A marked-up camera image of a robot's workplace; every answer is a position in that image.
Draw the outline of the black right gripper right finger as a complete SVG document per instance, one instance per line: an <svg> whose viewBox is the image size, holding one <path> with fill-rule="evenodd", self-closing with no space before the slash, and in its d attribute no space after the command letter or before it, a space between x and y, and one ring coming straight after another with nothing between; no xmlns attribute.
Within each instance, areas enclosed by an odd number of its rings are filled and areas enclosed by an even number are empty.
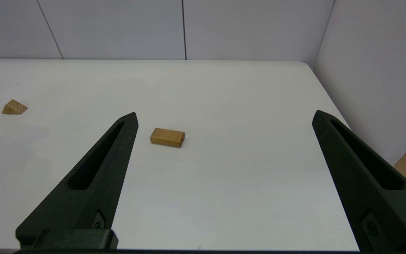
<svg viewBox="0 0 406 254"><path fill-rule="evenodd" d="M339 119L312 126L361 252L406 252L406 178Z"/></svg>

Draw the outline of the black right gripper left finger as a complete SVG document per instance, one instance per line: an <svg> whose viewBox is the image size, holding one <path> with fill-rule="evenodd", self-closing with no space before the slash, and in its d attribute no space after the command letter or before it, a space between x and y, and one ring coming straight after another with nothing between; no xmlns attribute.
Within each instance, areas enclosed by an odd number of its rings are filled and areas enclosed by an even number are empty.
<svg viewBox="0 0 406 254"><path fill-rule="evenodd" d="M119 118L16 229L22 250L116 249L112 230L139 124Z"/></svg>

